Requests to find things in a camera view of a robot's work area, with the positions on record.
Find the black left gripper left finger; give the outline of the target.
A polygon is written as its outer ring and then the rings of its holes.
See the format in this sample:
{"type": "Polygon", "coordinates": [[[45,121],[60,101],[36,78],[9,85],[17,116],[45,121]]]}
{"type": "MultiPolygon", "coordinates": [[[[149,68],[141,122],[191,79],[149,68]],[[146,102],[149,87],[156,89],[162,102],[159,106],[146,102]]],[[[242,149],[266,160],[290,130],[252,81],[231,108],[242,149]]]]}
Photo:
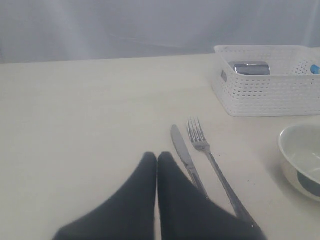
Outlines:
{"type": "Polygon", "coordinates": [[[102,205],[60,228],[56,240],[153,240],[157,158],[146,152],[122,187],[102,205]]]}

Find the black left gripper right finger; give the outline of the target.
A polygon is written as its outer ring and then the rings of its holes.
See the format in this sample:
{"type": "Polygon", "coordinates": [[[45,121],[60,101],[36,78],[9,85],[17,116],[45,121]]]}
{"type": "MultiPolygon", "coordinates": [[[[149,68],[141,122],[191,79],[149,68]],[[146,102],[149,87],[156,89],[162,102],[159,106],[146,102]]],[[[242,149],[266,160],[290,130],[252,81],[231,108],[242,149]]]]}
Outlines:
{"type": "Polygon", "coordinates": [[[261,229],[207,199],[185,176],[170,152],[157,162],[158,205],[164,240],[263,240],[261,229]]]}

